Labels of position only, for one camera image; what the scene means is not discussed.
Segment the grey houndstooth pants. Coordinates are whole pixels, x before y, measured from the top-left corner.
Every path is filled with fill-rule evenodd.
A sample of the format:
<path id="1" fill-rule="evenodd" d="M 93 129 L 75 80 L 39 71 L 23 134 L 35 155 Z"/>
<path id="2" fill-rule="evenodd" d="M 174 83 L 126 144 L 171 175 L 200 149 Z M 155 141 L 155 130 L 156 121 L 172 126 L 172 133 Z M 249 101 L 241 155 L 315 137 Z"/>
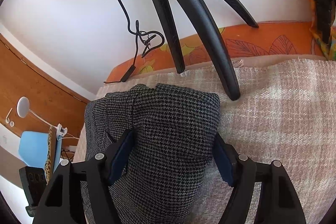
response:
<path id="1" fill-rule="evenodd" d="M 138 84 L 87 105 L 86 159 L 127 129 L 137 134 L 121 178 L 109 188 L 122 223 L 185 223 L 219 120 L 217 94 L 165 84 Z"/>

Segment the light blue chair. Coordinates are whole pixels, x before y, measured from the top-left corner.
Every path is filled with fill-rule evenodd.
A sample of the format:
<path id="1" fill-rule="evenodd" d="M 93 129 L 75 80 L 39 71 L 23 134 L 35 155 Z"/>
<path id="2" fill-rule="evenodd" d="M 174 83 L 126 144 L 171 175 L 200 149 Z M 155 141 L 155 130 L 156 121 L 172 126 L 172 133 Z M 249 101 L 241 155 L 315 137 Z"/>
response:
<path id="1" fill-rule="evenodd" d="M 49 152 L 49 135 L 42 132 L 24 131 L 21 135 L 18 154 L 22 161 L 35 168 L 44 168 Z"/>

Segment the white clip lamp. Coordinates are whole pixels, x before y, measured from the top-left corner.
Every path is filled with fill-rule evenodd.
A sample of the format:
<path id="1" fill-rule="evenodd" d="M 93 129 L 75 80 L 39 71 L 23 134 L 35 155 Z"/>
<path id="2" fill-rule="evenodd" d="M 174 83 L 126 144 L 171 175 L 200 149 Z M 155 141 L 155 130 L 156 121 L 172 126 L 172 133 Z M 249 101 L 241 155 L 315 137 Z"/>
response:
<path id="1" fill-rule="evenodd" d="M 17 114 L 20 118 L 26 118 L 28 114 L 33 114 L 34 117 L 38 118 L 40 121 L 45 123 L 46 125 L 56 129 L 56 139 L 57 140 L 62 140 L 62 139 L 76 139 L 79 140 L 78 137 L 73 136 L 68 132 L 68 128 L 63 127 L 60 123 L 55 126 L 42 117 L 40 117 L 38 114 L 36 114 L 34 111 L 30 109 L 30 101 L 27 97 L 21 97 L 18 100 L 17 103 Z"/>

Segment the wooden door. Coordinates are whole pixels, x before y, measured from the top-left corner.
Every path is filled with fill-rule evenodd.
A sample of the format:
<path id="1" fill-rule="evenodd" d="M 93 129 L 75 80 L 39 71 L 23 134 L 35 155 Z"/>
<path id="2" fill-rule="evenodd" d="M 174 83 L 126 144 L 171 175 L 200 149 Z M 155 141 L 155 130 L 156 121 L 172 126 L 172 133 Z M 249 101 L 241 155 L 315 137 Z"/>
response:
<path id="1" fill-rule="evenodd" d="M 18 116 L 17 103 L 22 96 L 41 118 L 62 124 L 75 137 L 80 135 L 89 101 L 47 76 L 1 36 L 1 124 L 18 137 L 24 131 L 47 132 L 49 126 L 33 114 Z"/>

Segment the pink checked bed blanket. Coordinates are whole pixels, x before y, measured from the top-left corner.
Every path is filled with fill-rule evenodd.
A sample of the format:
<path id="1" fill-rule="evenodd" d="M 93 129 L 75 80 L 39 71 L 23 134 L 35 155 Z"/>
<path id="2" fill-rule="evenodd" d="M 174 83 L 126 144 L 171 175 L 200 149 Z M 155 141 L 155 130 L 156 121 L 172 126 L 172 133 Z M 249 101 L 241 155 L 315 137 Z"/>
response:
<path id="1" fill-rule="evenodd" d="M 307 223 L 319 223 L 335 200 L 335 62 L 320 57 L 249 57 L 233 61 L 241 96 L 230 100 L 210 64 L 170 69 L 109 84 L 97 98 L 137 84 L 169 84 L 215 93 L 219 132 L 253 161 L 282 162 Z"/>

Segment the black mini tripod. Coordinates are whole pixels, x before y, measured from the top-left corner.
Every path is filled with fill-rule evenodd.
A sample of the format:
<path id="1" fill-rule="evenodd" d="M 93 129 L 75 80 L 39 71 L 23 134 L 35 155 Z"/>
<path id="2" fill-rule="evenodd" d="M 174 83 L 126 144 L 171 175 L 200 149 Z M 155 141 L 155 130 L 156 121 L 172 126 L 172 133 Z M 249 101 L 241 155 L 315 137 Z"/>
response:
<path id="1" fill-rule="evenodd" d="M 152 0 L 178 73 L 185 71 L 173 14 L 168 0 Z M 224 0 L 248 24 L 256 28 L 258 24 L 239 0 Z M 235 101 L 240 98 L 240 89 L 228 51 L 219 29 L 204 0 L 177 0 L 193 27 L 197 31 L 211 61 L 217 71 L 228 97 Z"/>

